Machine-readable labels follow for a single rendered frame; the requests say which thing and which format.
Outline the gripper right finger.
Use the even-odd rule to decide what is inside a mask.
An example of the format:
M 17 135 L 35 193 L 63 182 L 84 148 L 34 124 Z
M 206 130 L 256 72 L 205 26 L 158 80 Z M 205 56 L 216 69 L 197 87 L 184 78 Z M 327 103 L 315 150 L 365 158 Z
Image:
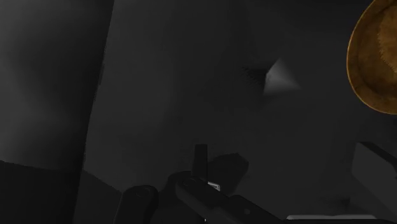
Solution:
M 358 142 L 352 175 L 390 212 L 397 215 L 397 158 L 371 142 Z

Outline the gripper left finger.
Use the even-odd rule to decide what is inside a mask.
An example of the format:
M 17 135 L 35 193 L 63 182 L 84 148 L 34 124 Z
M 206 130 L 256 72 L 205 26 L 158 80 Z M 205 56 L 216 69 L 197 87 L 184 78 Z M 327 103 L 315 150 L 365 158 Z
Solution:
M 283 221 L 240 195 L 228 197 L 207 181 L 207 145 L 197 144 L 190 176 L 174 185 L 177 198 L 208 224 L 283 224 Z M 159 196 L 150 185 L 122 193 L 113 224 L 150 224 Z

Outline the brown round bowl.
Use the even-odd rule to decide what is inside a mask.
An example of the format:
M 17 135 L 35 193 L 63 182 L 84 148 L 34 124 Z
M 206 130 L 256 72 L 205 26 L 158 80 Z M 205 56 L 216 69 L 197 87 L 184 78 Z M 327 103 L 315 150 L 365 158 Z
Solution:
M 361 14 L 347 47 L 346 69 L 361 102 L 397 115 L 397 0 L 373 0 Z

